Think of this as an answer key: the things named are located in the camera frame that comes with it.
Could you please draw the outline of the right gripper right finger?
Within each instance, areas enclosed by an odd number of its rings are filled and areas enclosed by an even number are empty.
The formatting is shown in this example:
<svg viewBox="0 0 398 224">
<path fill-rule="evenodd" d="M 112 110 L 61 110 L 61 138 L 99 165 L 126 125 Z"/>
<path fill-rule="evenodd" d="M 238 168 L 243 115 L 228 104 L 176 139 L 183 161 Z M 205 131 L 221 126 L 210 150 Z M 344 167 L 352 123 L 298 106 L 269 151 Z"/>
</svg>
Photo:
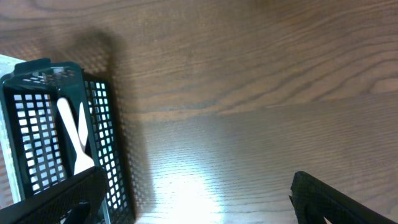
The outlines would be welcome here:
<svg viewBox="0 0 398 224">
<path fill-rule="evenodd" d="M 304 171 L 294 174 L 290 189 L 289 199 L 299 224 L 395 223 Z"/>
</svg>

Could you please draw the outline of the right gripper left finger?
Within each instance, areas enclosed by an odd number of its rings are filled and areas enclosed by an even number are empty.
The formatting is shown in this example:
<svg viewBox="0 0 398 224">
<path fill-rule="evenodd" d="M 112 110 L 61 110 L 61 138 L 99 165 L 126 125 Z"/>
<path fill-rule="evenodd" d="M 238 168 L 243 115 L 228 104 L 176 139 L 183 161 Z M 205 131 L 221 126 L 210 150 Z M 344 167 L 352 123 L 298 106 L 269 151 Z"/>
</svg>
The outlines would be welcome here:
<svg viewBox="0 0 398 224">
<path fill-rule="evenodd" d="M 1 223 L 93 223 L 107 190 L 105 170 L 91 167 L 1 209 Z"/>
</svg>

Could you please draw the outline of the white plastic spoon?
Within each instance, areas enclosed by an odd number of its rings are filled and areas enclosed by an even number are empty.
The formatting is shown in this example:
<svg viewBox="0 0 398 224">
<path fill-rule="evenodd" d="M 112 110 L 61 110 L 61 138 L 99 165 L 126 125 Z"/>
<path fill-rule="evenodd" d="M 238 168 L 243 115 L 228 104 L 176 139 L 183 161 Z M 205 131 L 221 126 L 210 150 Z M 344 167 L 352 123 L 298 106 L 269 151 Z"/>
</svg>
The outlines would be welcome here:
<svg viewBox="0 0 398 224">
<path fill-rule="evenodd" d="M 62 121 L 66 127 L 67 133 L 72 142 L 73 148 L 76 153 L 76 160 L 74 164 L 73 174 L 77 175 L 95 165 L 93 159 L 82 151 L 81 143 L 78 137 L 78 126 L 72 114 L 72 110 L 68 100 L 64 97 L 57 100 L 57 108 L 60 112 Z"/>
</svg>

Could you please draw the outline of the black plastic basket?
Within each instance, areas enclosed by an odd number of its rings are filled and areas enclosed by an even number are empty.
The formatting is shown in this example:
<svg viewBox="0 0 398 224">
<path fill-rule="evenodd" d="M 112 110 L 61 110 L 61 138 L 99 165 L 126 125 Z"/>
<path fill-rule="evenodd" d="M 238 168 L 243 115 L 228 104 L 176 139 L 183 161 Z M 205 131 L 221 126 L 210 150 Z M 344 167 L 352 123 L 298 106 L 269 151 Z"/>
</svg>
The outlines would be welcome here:
<svg viewBox="0 0 398 224">
<path fill-rule="evenodd" d="M 57 108 L 62 97 L 70 104 L 76 126 L 83 103 L 88 127 L 85 153 L 94 167 L 106 172 L 108 190 L 93 223 L 132 222 L 111 87 L 73 62 L 42 58 L 18 63 L 1 77 L 1 104 L 21 201 L 74 176 L 76 153 Z"/>
</svg>

